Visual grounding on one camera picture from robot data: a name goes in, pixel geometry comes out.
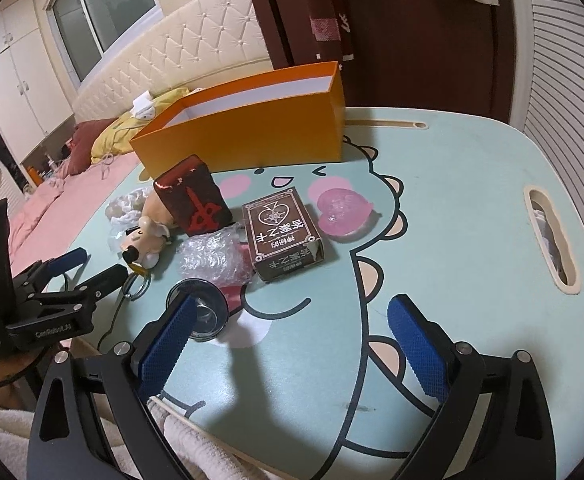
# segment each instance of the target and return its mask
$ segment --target orange box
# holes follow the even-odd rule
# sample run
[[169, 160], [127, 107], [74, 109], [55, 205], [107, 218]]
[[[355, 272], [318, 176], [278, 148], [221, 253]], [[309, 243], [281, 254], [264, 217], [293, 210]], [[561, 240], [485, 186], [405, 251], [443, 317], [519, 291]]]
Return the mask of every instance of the orange box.
[[152, 178], [196, 154], [210, 171], [341, 160], [336, 62], [293, 66], [182, 97], [130, 141]]

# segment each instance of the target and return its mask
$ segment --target blue gripper pad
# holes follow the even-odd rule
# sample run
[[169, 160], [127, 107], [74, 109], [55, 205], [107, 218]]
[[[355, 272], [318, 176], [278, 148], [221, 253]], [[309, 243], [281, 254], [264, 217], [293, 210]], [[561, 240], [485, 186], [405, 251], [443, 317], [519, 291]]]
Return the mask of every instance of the blue gripper pad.
[[161, 393], [197, 322], [197, 300], [187, 296], [158, 333], [138, 369], [141, 402]]
[[445, 362], [400, 298], [390, 301], [387, 323], [425, 394], [445, 402], [449, 393]]
[[74, 267], [83, 265], [86, 261], [88, 261], [87, 251], [82, 247], [78, 247], [63, 256], [51, 260], [48, 263], [48, 272], [50, 273], [51, 278], [54, 278]]

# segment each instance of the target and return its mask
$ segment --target dark brown door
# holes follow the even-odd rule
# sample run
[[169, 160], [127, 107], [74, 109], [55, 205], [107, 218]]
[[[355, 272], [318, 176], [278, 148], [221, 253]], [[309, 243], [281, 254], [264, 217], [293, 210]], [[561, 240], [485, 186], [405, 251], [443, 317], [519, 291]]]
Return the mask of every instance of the dark brown door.
[[[511, 0], [346, 0], [355, 58], [342, 64], [348, 106], [430, 108], [509, 118]], [[254, 0], [275, 68], [316, 62], [305, 0]]]

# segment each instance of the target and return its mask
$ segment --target heart-shaped object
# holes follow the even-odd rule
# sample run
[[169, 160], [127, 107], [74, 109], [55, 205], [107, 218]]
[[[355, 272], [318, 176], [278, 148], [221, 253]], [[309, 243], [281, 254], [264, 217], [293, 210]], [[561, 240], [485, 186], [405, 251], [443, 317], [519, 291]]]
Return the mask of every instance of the heart-shaped object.
[[265, 225], [279, 225], [287, 218], [290, 208], [287, 204], [272, 202], [263, 206], [263, 211], [259, 213], [259, 222]]
[[329, 236], [346, 236], [359, 230], [367, 221], [374, 204], [351, 189], [333, 188], [321, 193], [316, 202], [319, 227]]

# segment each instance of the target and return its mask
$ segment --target metal bolt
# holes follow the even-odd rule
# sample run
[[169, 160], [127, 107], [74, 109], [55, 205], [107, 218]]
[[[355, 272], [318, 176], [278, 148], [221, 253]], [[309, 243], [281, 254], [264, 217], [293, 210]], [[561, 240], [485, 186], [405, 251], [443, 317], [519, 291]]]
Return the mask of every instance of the metal bolt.
[[466, 343], [465, 341], [456, 343], [456, 351], [459, 352], [459, 354], [469, 355], [472, 353], [472, 350], [472, 345]]
[[130, 343], [127, 341], [121, 341], [120, 343], [116, 343], [114, 345], [114, 353], [116, 355], [125, 355], [130, 351]]
[[529, 355], [525, 350], [519, 350], [518, 352], [516, 352], [516, 357], [518, 357], [518, 360], [521, 363], [528, 363], [529, 361], [532, 360], [532, 356]]
[[65, 363], [67, 358], [70, 356], [65, 350], [61, 350], [58, 354], [54, 356], [54, 362], [57, 364]]

